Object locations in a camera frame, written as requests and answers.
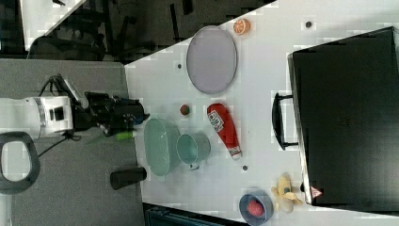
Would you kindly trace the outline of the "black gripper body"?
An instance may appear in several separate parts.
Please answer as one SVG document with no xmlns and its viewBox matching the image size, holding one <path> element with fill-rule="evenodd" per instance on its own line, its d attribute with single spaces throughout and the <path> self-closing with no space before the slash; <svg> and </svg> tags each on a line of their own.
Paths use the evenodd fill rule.
<svg viewBox="0 0 399 226">
<path fill-rule="evenodd" d="M 143 105 L 134 99 L 121 98 L 106 93 L 85 93 L 88 107 L 76 105 L 72 111 L 73 128 L 76 132 L 99 127 L 106 137 L 130 132 L 136 125 L 150 117 Z"/>
</svg>

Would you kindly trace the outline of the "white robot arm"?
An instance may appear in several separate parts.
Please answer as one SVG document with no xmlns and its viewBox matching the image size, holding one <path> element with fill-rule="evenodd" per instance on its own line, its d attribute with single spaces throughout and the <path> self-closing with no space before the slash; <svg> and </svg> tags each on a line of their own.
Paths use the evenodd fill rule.
<svg viewBox="0 0 399 226">
<path fill-rule="evenodd" d="M 1 193 L 17 195 L 40 175 L 41 138 L 73 139 L 76 132 L 99 127 L 107 137 L 131 132 L 149 115 L 138 100 L 86 92 L 1 100 Z"/>
</svg>

